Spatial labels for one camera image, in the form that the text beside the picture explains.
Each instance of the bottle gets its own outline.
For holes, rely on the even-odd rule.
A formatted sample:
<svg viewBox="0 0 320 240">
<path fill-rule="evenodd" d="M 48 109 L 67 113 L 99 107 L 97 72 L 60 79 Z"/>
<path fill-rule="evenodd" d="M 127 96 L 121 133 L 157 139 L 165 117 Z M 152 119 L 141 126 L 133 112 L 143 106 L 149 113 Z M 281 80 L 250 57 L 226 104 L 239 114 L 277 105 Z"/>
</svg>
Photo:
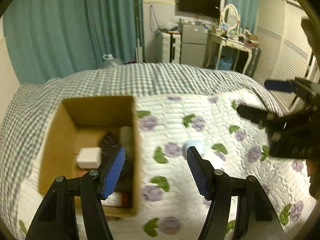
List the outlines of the bottle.
<svg viewBox="0 0 320 240">
<path fill-rule="evenodd" d="M 102 63 L 100 69 L 124 65 L 124 62 L 121 59 L 114 58 L 112 54 L 103 55 L 102 57 L 105 61 Z"/>
<path fill-rule="evenodd" d="M 244 34 L 250 34 L 250 30 L 249 30 L 249 28 L 247 27 L 247 25 L 246 25 L 245 28 L 244 28 Z"/>
</svg>

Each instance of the vanity table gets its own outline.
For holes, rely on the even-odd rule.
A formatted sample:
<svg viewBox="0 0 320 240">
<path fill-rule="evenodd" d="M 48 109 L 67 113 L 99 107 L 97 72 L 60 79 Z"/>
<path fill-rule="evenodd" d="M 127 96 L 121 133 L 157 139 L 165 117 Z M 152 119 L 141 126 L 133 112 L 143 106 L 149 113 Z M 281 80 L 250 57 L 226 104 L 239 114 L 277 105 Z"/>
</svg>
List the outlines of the vanity table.
<svg viewBox="0 0 320 240">
<path fill-rule="evenodd" d="M 213 46 L 213 43 L 216 43 L 216 44 L 219 45 L 219 52 L 218 52 L 218 56 L 217 56 L 217 62 L 216 62 L 215 69 L 218 69 L 220 58 L 221 58 L 222 48 L 223 47 L 229 47 L 229 48 L 233 48 L 233 49 L 237 49 L 238 50 L 237 56 L 236 56 L 236 61 L 232 66 L 233 70 L 236 69 L 236 65 L 237 65 L 237 62 L 238 62 L 238 59 L 239 59 L 240 51 L 244 51 L 244 52 L 248 53 L 248 59 L 247 59 L 245 65 L 244 65 L 244 68 L 243 68 L 243 71 L 242 71 L 242 73 L 245 74 L 245 71 L 247 70 L 247 67 L 248 67 L 248 65 L 249 65 L 249 63 L 251 61 L 251 58 L 252 58 L 252 47 L 251 46 L 247 46 L 247 45 L 243 44 L 240 41 L 234 41 L 234 40 L 226 39 L 226 38 L 223 38 L 223 37 L 218 36 L 216 34 L 209 33 L 208 43 L 207 43 L 208 61 L 207 61 L 206 65 L 205 65 L 206 68 L 210 64 L 211 54 L 212 54 L 211 53 L 212 52 L 212 47 L 215 47 L 215 46 Z"/>
<path fill-rule="evenodd" d="M 207 68 L 210 64 L 211 60 L 211 54 L 212 50 L 216 48 L 216 46 L 213 46 L 214 43 L 219 45 L 219 51 L 217 55 L 217 62 L 215 69 L 218 69 L 219 63 L 220 63 L 220 58 L 221 58 L 221 52 L 223 47 L 229 47 L 233 49 L 237 49 L 237 56 L 236 56 L 236 61 L 234 62 L 232 69 L 235 70 L 237 66 L 237 62 L 239 59 L 239 54 L 240 51 L 244 51 L 248 53 L 248 59 L 244 65 L 242 73 L 245 74 L 246 70 L 248 68 L 248 65 L 250 64 L 250 61 L 252 59 L 252 50 L 253 48 L 251 46 L 245 45 L 244 43 L 232 39 L 227 39 L 220 34 L 222 34 L 221 30 L 223 30 L 223 24 L 226 24 L 225 22 L 225 15 L 227 15 L 227 25 L 229 30 L 236 30 L 236 33 L 239 34 L 239 24 L 240 24 L 240 14 L 238 13 L 237 8 L 233 4 L 227 4 L 224 9 L 221 11 L 220 14 L 220 19 L 219 19 L 219 25 L 218 28 L 212 30 L 209 33 L 208 37 L 208 42 L 207 42 L 207 52 L 208 52 L 208 60 L 207 63 L 205 64 L 205 67 Z M 233 15 L 234 20 L 230 20 L 229 16 Z"/>
</svg>

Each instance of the metal screw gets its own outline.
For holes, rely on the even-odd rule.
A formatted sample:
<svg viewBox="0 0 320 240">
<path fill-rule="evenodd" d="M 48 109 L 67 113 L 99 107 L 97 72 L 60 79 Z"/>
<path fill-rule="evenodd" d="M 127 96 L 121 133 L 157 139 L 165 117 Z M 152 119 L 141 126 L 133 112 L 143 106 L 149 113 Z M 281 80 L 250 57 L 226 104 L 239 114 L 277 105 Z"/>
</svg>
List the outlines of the metal screw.
<svg viewBox="0 0 320 240">
<path fill-rule="evenodd" d="M 214 170 L 214 174 L 221 176 L 223 174 L 222 170 Z"/>
<path fill-rule="evenodd" d="M 249 181 L 251 181 L 251 182 L 255 182 L 257 179 L 256 179 L 256 177 L 254 177 L 254 176 L 249 176 Z"/>
<path fill-rule="evenodd" d="M 56 182 L 61 182 L 61 181 L 63 181 L 63 176 L 56 177 Z"/>
<path fill-rule="evenodd" d="M 98 174 L 98 171 L 97 170 L 91 170 L 91 171 L 89 171 L 89 174 L 91 176 L 96 176 Z"/>
</svg>

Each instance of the purple flower pattern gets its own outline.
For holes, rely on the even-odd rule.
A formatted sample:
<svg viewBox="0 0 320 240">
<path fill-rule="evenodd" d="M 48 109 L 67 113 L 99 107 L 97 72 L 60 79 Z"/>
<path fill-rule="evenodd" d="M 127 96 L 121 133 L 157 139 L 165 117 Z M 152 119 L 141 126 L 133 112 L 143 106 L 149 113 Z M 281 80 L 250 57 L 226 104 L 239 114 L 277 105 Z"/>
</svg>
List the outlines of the purple flower pattern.
<svg viewBox="0 0 320 240">
<path fill-rule="evenodd" d="M 205 127 L 204 118 L 202 116 L 195 117 L 192 121 L 192 127 L 198 132 L 203 131 Z"/>
<path fill-rule="evenodd" d="M 245 136 L 247 135 L 247 133 L 245 132 L 245 130 L 238 130 L 235 132 L 235 138 L 239 141 L 242 142 L 245 138 Z"/>
<path fill-rule="evenodd" d="M 170 101 L 174 101 L 174 102 L 180 102 L 181 101 L 181 97 L 167 97 L 168 100 Z"/>
<path fill-rule="evenodd" d="M 299 200 L 291 208 L 290 221 L 296 222 L 301 217 L 302 210 L 303 210 L 303 202 Z"/>
<path fill-rule="evenodd" d="M 164 154 L 170 158 L 177 158 L 180 155 L 182 155 L 182 150 L 178 144 L 176 144 L 174 142 L 168 142 L 164 146 Z"/>
<path fill-rule="evenodd" d="M 140 119 L 140 128 L 144 131 L 152 131 L 158 125 L 158 118 L 155 116 L 146 116 Z"/>
<path fill-rule="evenodd" d="M 159 201 L 162 200 L 163 191 L 157 186 L 145 186 L 142 189 L 143 199 L 146 201 Z"/>
<path fill-rule="evenodd" d="M 210 104 L 215 104 L 218 101 L 218 97 L 212 97 L 212 98 L 208 98 L 208 101 Z"/>
<path fill-rule="evenodd" d="M 249 163 L 256 162 L 261 156 L 261 150 L 258 146 L 252 147 L 249 149 L 247 158 Z"/>
<path fill-rule="evenodd" d="M 159 231 L 167 235 L 175 235 L 180 231 L 181 223 L 176 217 L 166 217 L 159 222 Z"/>
<path fill-rule="evenodd" d="M 302 171 L 302 169 L 303 169 L 302 160 L 294 160 L 294 162 L 292 163 L 292 168 L 296 172 Z"/>
<path fill-rule="evenodd" d="M 226 161 L 226 157 L 221 152 L 214 152 L 215 155 L 217 155 L 220 159 L 222 159 L 224 162 Z"/>
<path fill-rule="evenodd" d="M 208 200 L 204 199 L 204 200 L 202 201 L 202 204 L 205 205 L 207 208 L 209 208 L 210 205 L 211 205 L 211 200 L 208 201 Z"/>
</svg>

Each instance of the mini fridge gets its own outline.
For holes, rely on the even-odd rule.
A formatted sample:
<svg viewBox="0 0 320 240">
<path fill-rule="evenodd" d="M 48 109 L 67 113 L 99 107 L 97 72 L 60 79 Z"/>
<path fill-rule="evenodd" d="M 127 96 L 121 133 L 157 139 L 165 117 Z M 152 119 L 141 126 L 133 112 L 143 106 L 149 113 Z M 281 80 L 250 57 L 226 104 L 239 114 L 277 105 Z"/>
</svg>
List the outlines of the mini fridge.
<svg viewBox="0 0 320 240">
<path fill-rule="evenodd" d="M 208 28 L 202 25 L 182 24 L 180 63 L 203 67 Z"/>
</svg>

